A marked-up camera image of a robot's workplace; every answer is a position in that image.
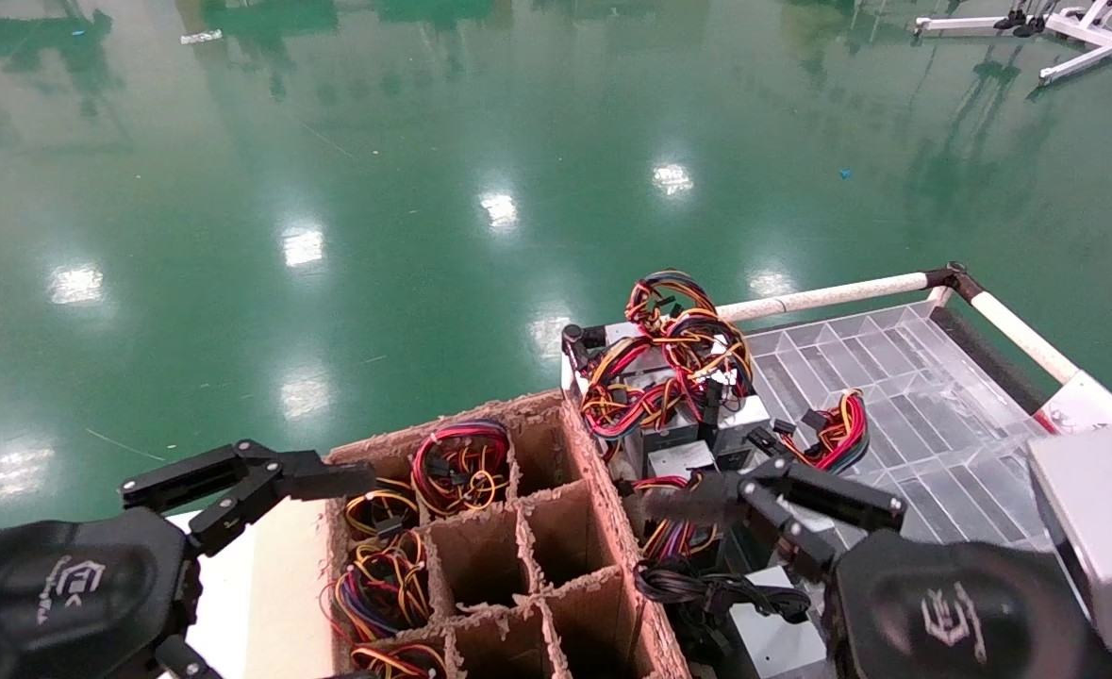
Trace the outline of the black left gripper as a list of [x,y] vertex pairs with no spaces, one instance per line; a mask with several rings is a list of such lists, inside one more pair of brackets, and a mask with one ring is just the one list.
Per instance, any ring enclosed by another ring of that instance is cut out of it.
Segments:
[[[224,678],[182,637],[202,592],[198,557],[282,500],[375,489],[365,461],[242,439],[129,478],[127,511],[111,519],[0,529],[0,678]],[[158,515],[209,497],[189,536]]]

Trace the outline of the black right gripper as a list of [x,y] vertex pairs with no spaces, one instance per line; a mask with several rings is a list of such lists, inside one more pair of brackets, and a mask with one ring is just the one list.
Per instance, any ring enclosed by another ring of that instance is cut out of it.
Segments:
[[[788,509],[876,533],[840,555]],[[1095,678],[1099,641],[1055,555],[898,536],[906,502],[788,456],[641,500],[651,519],[742,525],[823,583],[838,678]]]

